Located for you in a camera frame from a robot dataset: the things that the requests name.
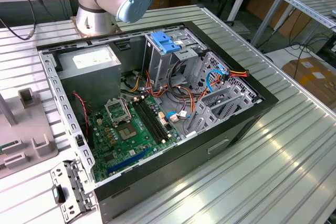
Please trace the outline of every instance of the motherboard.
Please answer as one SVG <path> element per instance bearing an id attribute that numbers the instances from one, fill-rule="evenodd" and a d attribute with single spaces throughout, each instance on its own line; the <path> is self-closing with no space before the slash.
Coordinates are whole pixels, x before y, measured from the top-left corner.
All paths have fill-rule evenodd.
<path id="1" fill-rule="evenodd" d="M 96 160 L 93 173 L 97 182 L 181 140 L 153 97 L 108 104 L 89 115 L 94 145 L 91 151 Z"/>

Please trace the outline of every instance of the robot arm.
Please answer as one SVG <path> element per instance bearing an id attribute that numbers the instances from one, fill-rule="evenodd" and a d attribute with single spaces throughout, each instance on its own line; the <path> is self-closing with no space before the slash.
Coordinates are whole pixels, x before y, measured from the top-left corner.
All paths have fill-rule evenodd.
<path id="1" fill-rule="evenodd" d="M 90 36 L 110 34 L 115 29 L 115 18 L 132 23 L 139 20 L 151 0 L 78 0 L 76 25 Z"/>

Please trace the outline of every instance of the metal workbench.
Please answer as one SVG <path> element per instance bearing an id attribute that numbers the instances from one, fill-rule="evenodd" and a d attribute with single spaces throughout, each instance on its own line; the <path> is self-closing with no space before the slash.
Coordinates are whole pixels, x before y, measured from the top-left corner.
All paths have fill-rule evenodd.
<path id="1" fill-rule="evenodd" d="M 297 8 L 316 21 L 316 25 L 309 31 L 309 33 L 307 33 L 301 42 L 302 44 L 310 38 L 319 24 L 336 31 L 336 18 L 331 15 L 332 10 L 336 9 L 336 0 L 275 0 L 265 19 L 262 21 L 253 40 L 251 41 L 253 46 L 258 43 L 260 37 L 264 33 L 267 25 L 269 24 L 282 1 L 286 1 L 289 6 L 280 18 L 278 24 L 275 26 L 275 30 L 286 20 L 291 11 L 294 8 Z"/>
<path id="2" fill-rule="evenodd" d="M 151 10 L 127 31 L 192 20 L 280 101 L 224 153 L 140 203 L 113 223 L 323 223 L 336 208 L 336 115 L 205 8 Z M 30 26 L 17 27 L 26 34 Z M 1 223 L 62 223 L 49 170 L 74 158 L 37 57 L 36 45 L 78 38 L 70 21 L 38 25 L 22 42 L 0 29 L 4 98 L 40 94 L 60 153 L 0 180 Z M 98 211 L 74 222 L 101 223 Z"/>

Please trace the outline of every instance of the blue drive bay latch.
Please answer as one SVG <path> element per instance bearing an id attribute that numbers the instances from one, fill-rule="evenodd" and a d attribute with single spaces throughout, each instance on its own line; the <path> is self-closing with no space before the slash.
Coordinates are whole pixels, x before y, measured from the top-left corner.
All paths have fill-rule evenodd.
<path id="1" fill-rule="evenodd" d="M 167 36 L 164 32 L 158 31 L 151 34 L 155 43 L 162 48 L 165 54 L 181 50 L 181 46 L 176 45 L 172 41 L 172 37 Z"/>

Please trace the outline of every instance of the sticker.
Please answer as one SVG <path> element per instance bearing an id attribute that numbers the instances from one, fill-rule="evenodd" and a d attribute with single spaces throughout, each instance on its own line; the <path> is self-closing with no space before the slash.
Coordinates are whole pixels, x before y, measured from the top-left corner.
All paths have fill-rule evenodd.
<path id="1" fill-rule="evenodd" d="M 110 54 L 105 50 L 98 50 L 95 52 L 89 52 L 87 54 L 76 55 L 72 58 L 72 60 L 78 69 L 112 61 Z"/>
<path id="2" fill-rule="evenodd" d="M 308 61 L 304 61 L 304 62 L 301 62 L 302 63 L 302 65 L 304 65 L 306 68 L 313 68 L 314 66 L 310 63 L 310 62 L 308 62 Z"/>
<path id="3" fill-rule="evenodd" d="M 180 112 L 180 116 L 183 117 L 183 118 L 185 118 L 187 116 L 187 112 L 185 110 L 182 110 Z"/>
<path id="4" fill-rule="evenodd" d="M 174 43 L 175 43 L 175 45 L 182 45 L 183 44 L 183 42 L 180 41 L 180 40 L 174 41 Z"/>
<path id="5" fill-rule="evenodd" d="M 325 78 L 324 75 L 320 72 L 314 72 L 313 75 L 315 75 L 315 77 L 317 79 L 324 79 Z"/>

